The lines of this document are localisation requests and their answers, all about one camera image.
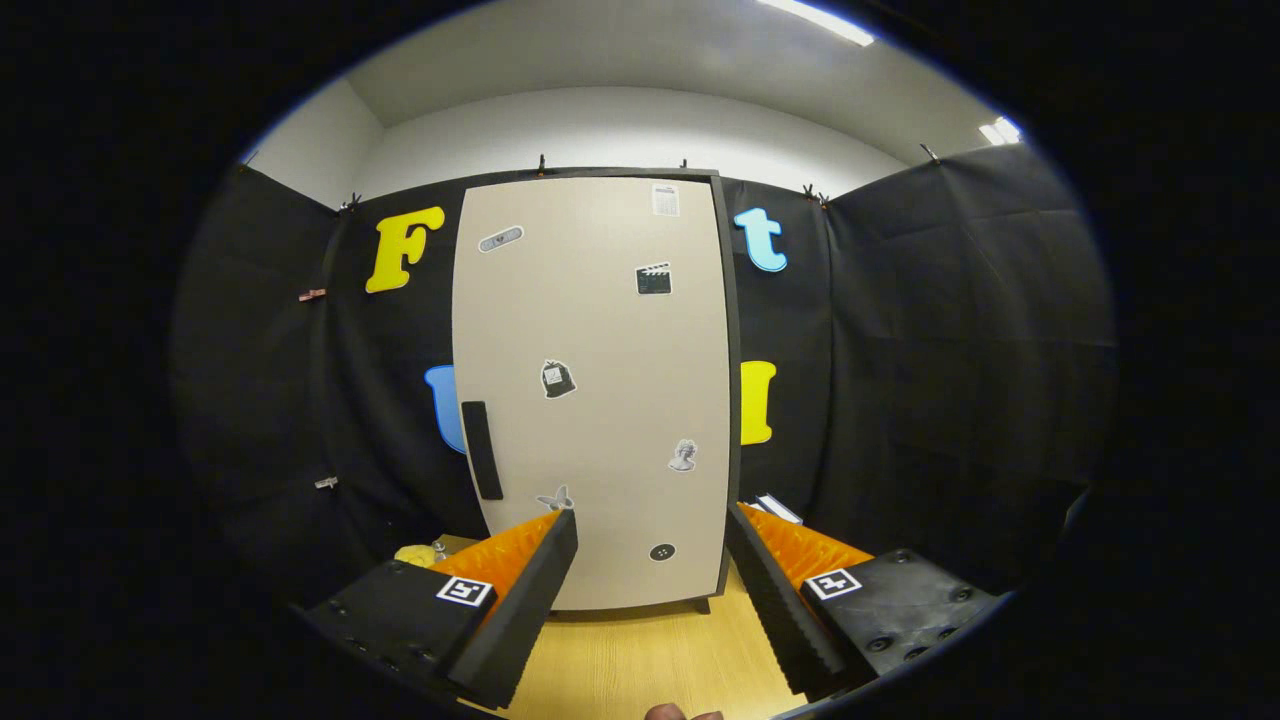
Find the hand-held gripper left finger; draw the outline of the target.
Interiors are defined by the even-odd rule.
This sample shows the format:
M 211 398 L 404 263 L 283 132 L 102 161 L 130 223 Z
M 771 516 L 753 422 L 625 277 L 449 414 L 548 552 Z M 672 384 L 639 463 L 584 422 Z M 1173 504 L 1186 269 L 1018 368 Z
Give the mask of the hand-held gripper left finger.
M 429 566 L 385 561 L 300 616 L 411 691 L 507 708 L 577 548 L 575 512 L 561 509 Z

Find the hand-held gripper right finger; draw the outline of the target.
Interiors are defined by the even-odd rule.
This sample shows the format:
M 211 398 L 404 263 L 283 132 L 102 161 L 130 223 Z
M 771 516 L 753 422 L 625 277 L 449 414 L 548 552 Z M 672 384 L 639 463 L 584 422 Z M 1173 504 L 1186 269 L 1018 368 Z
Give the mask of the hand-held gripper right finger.
M 1001 601 L 914 550 L 870 555 L 748 503 L 730 507 L 726 546 L 788 688 L 809 701 L 913 665 Z

